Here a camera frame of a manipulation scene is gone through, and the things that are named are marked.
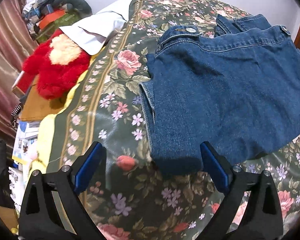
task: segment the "red fur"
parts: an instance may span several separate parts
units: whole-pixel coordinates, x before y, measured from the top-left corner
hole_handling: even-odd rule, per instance
[[[78,58],[67,65],[52,64],[49,55],[53,48],[51,40],[62,34],[58,29],[49,40],[40,44],[34,53],[23,63],[23,70],[29,74],[38,74],[37,90],[45,99],[59,98],[76,84],[79,76],[88,69],[90,55],[84,50]]]

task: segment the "pink satin curtain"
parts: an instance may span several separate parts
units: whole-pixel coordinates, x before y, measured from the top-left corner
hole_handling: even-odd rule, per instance
[[[10,113],[18,103],[11,87],[18,77],[23,61],[34,51],[32,41],[21,17],[26,0],[3,0],[0,4],[0,137],[13,147],[15,131]]]

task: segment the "red plush toy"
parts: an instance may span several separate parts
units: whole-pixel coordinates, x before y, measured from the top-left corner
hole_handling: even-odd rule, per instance
[[[23,70],[39,75],[37,90],[45,99],[59,98],[68,92],[88,69],[90,55],[60,29],[23,63]]]

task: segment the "jeans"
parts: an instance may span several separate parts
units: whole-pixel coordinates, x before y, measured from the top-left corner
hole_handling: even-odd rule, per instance
[[[262,15],[218,16],[216,37],[172,26],[147,55],[140,84],[151,157],[166,174],[204,168],[209,141],[231,164],[278,150],[300,134],[300,51]]]

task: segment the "orange box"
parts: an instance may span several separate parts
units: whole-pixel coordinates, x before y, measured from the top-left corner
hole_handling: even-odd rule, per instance
[[[47,26],[49,23],[54,22],[56,19],[60,18],[61,16],[65,15],[65,10],[58,10],[53,13],[50,13],[46,15],[41,22],[39,22],[39,28],[40,30],[43,30],[45,26]]]

